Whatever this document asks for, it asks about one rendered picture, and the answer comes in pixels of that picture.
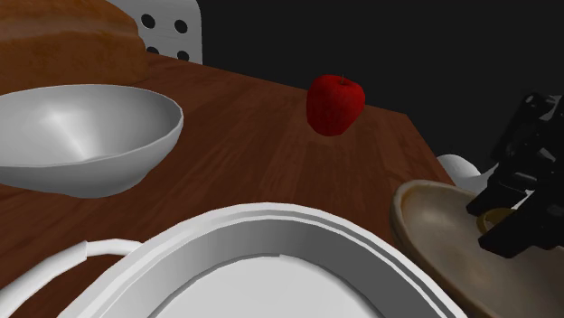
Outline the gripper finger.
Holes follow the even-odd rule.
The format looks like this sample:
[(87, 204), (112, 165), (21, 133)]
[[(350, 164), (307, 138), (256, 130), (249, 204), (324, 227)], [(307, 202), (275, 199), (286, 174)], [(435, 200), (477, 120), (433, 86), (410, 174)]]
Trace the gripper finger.
[(544, 212), (544, 203), (534, 191), (538, 178), (527, 173), (488, 171), (465, 179), (465, 188), (476, 196), (465, 206), (473, 216), (498, 208), (524, 208), (535, 214)]
[(536, 190), (520, 207), (478, 239), (479, 246), (513, 258), (527, 248), (564, 248), (564, 192)]

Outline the beige plate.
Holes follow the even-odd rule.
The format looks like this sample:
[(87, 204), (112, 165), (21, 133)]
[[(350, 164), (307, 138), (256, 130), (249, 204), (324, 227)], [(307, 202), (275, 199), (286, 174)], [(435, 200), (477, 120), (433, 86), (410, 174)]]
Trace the beige plate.
[(564, 249), (532, 247), (514, 258), (478, 244), (475, 194), (414, 180), (393, 194), (390, 227), (399, 250), (425, 271), (467, 318), (564, 318)]

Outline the red apple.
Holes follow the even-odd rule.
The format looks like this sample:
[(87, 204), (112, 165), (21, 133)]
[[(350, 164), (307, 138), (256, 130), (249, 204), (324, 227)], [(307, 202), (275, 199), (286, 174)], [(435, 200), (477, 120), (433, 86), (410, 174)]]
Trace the red apple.
[(362, 113), (365, 93), (344, 75), (321, 75), (313, 80), (306, 95), (306, 119), (322, 136), (339, 136)]

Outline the white mug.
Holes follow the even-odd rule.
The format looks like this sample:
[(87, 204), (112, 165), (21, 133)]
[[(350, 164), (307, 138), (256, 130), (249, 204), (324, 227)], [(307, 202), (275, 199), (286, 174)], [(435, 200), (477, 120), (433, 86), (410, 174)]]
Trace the white mug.
[(333, 214), (287, 203), (203, 213), (145, 241), (83, 241), (0, 289), (0, 318), (89, 257), (116, 255), (56, 318), (467, 318), (421, 269)]

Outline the brown wooden table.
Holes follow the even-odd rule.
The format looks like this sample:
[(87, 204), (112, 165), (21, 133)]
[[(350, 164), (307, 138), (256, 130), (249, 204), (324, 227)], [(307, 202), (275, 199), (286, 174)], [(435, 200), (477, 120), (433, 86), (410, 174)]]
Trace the brown wooden table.
[[(149, 79), (131, 87), (180, 106), (183, 129), (173, 150), (139, 184), (103, 198), (0, 184), (0, 289), (83, 241), (145, 242), (203, 213), (248, 203), (321, 210), (392, 246), (394, 192), (415, 179), (447, 177), (404, 114), (364, 107), (344, 133), (322, 136), (307, 123), (302, 89), (163, 55), (148, 60)], [(87, 258), (11, 318), (56, 318), (117, 262), (116, 255)]]

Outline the white box with black dots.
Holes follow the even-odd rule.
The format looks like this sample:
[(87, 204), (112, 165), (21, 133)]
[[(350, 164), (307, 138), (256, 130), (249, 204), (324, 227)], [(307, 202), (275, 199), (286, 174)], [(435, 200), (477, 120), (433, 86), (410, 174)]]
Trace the white box with black dots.
[(202, 64), (202, 15), (197, 0), (108, 0), (130, 15), (146, 50)]

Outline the grey white bowl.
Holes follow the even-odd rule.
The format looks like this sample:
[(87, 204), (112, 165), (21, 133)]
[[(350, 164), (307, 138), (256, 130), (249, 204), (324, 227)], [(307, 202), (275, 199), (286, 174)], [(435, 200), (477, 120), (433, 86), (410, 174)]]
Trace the grey white bowl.
[(80, 84), (0, 96), (0, 184), (103, 198), (139, 184), (173, 150), (183, 111), (129, 86)]

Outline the brown bread loaf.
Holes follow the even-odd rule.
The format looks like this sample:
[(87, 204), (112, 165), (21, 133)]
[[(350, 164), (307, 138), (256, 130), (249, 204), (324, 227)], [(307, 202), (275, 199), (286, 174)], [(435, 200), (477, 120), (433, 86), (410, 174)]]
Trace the brown bread loaf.
[(148, 77), (135, 20), (107, 0), (0, 0), (0, 95)]

